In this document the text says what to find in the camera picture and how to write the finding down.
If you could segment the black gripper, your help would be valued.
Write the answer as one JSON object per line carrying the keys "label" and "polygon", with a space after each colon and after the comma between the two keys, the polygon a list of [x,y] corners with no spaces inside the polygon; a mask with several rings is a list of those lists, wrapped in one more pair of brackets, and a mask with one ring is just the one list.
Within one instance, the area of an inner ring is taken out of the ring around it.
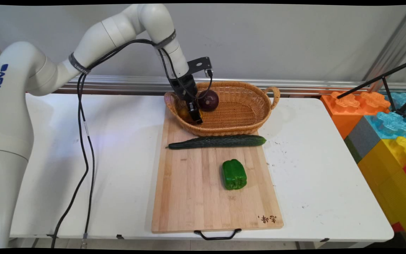
{"label": "black gripper", "polygon": [[171,87],[180,100],[187,103],[187,111],[195,124],[202,124],[202,112],[197,107],[196,96],[198,88],[192,74],[186,74],[179,78],[169,79]]}

